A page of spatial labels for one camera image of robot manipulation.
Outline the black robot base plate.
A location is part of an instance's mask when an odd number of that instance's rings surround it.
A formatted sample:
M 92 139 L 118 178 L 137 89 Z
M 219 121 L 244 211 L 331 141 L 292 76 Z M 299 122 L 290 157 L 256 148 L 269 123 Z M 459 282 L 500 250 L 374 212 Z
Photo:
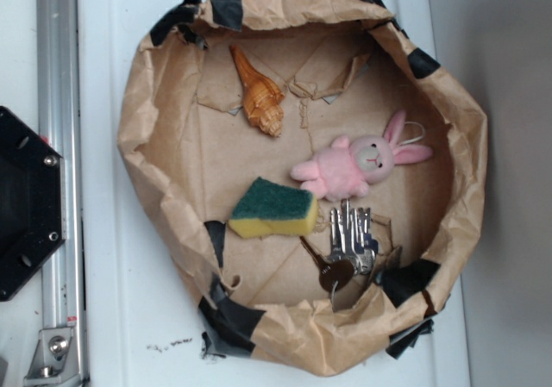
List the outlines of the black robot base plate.
M 65 241 L 63 158 L 1 108 L 1 300 L 8 302 Z

